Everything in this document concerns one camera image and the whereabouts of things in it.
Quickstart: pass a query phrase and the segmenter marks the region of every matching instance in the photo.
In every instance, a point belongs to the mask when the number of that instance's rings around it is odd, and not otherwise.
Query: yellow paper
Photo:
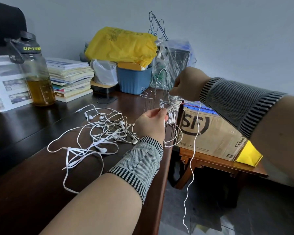
[[[88,59],[138,63],[147,67],[157,55],[156,36],[113,27],[99,30],[90,41]]]
[[[251,142],[248,141],[235,161],[255,167],[261,159],[262,155],[257,151],[257,149],[255,149]]]

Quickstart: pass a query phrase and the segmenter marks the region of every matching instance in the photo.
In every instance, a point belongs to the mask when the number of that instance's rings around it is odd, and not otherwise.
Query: wooden desk
[[[184,168],[181,168],[180,178],[178,179],[174,187],[177,189],[182,189],[184,187],[184,185],[188,182],[189,178],[192,175],[191,167],[192,170],[194,170],[196,167],[203,168],[204,166],[206,166],[228,172],[230,173],[231,177],[234,177],[236,179],[235,182],[231,185],[229,194],[225,201],[226,205],[230,207],[236,207],[239,192],[244,186],[244,182],[248,175],[252,174],[261,177],[268,176],[261,162],[259,162],[256,167],[252,167],[240,162],[231,162],[222,158],[217,158],[207,154],[196,152],[190,166],[190,159],[193,156],[193,151],[180,148],[180,156],[181,163],[185,166]]]
[[[118,99],[108,107],[120,110],[134,123],[145,107],[145,100],[137,95],[116,92]],[[78,131],[72,131],[52,145],[76,147]],[[90,144],[89,134],[80,136],[82,146]],[[107,172],[132,148],[131,144],[119,143],[117,154],[105,156],[104,170]],[[162,204],[172,149],[164,149],[159,172],[156,174],[133,234],[158,234]],[[48,153],[42,149],[0,177],[0,234],[38,234],[53,217],[75,196],[63,188],[66,151]],[[102,168],[99,157],[89,156],[70,170],[66,186],[81,191],[94,181]]]

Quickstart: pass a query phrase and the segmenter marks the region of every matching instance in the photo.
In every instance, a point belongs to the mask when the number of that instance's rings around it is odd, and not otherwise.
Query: plastic bag
[[[191,44],[186,39],[160,40],[157,45],[159,51],[152,62],[150,86],[170,90],[174,86],[175,79],[185,67],[195,66],[195,54]],[[162,71],[157,81],[158,74],[163,68],[167,71],[168,79],[166,79],[165,71]]]
[[[104,27],[90,41],[85,55],[88,59],[132,62],[147,67],[157,54],[157,39],[148,33]]]
[[[94,59],[90,65],[94,69],[97,83],[109,86],[114,86],[118,83],[116,63]]]

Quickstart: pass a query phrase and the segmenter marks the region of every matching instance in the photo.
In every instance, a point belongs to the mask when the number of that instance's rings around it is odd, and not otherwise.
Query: blue container
[[[151,69],[149,66],[144,71],[135,71],[124,68],[118,68],[118,79],[121,92],[139,95],[143,91],[142,87],[149,87]]]

